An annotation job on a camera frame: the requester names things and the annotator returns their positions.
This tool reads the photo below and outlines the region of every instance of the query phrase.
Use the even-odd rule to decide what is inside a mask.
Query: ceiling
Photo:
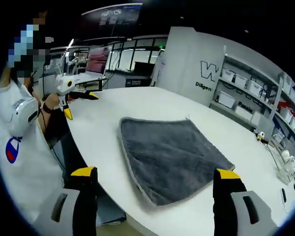
[[[66,46],[79,38],[81,14],[104,6],[140,2],[106,0],[49,11],[46,25],[55,39],[54,46]],[[218,35],[246,45],[285,70],[295,81],[295,4],[278,1],[222,0],[147,0],[144,1],[132,36],[168,34],[171,26],[193,27],[196,31]],[[111,40],[88,41],[102,45]]]

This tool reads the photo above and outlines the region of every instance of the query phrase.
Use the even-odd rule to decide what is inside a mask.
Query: white wall
[[[273,79],[282,71],[272,61],[242,44],[196,32],[193,28],[171,27],[164,53],[166,64],[156,86],[208,106],[221,69],[224,45],[227,54],[242,59]],[[212,90],[203,90],[195,85],[196,82]]]

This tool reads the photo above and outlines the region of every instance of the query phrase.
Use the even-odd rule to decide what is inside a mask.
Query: person
[[[33,223],[41,204],[53,191],[63,188],[62,170],[44,138],[59,98],[56,93],[50,94],[33,125],[22,137],[13,137],[3,117],[11,117],[11,106],[24,97],[24,92],[31,94],[24,85],[17,85],[17,69],[9,63],[0,78],[0,173],[16,208]]]

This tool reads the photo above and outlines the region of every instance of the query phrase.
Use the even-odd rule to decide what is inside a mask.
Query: computer monitor
[[[101,47],[90,50],[88,53],[86,72],[95,72],[104,75],[109,52],[109,47]]]

